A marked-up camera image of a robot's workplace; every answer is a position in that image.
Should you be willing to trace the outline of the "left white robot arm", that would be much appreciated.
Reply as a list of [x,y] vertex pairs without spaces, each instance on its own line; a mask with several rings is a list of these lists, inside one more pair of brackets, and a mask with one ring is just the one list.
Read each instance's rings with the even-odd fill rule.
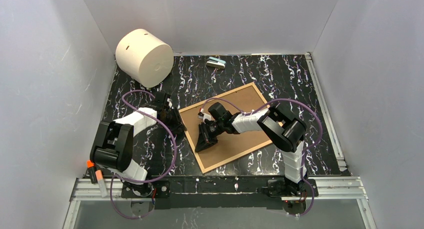
[[177,152],[175,135],[186,131],[181,115],[166,92],[150,94],[151,102],[133,108],[133,113],[113,121],[102,120],[90,151],[96,166],[108,169],[120,179],[134,185],[148,183],[148,172],[133,160],[134,136],[156,124],[170,135],[173,152]]

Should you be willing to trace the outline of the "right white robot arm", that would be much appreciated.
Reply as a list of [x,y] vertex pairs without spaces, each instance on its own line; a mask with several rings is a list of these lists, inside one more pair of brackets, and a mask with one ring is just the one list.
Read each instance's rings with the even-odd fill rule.
[[246,132],[263,131],[272,143],[282,151],[284,176],[299,184],[306,176],[302,162],[306,124],[292,112],[274,102],[270,107],[232,114],[221,103],[216,102],[208,109],[199,111],[202,122],[198,125],[199,136],[195,152],[204,151],[218,143],[223,133],[239,135]]

